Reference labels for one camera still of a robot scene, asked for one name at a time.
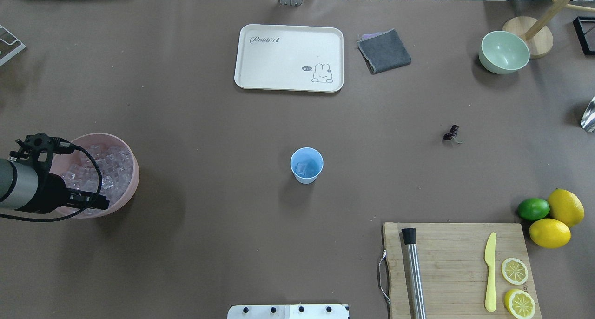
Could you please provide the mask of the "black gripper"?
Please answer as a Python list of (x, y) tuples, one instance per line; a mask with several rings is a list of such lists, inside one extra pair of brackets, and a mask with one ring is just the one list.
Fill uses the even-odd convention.
[(58, 207), (66, 206), (69, 199), (70, 207), (78, 210), (107, 210), (110, 207), (106, 196), (97, 193), (70, 193), (62, 177), (49, 173), (45, 184), (33, 198), (33, 213), (51, 213)]

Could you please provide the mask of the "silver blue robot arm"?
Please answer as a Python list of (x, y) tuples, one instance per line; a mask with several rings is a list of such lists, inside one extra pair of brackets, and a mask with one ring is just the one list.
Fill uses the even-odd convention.
[(47, 173), (38, 175), (31, 166), (6, 159), (0, 162), (0, 206), (4, 210), (47, 214), (58, 207), (76, 211), (87, 207), (106, 210), (110, 201), (97, 192), (68, 188), (62, 177)]

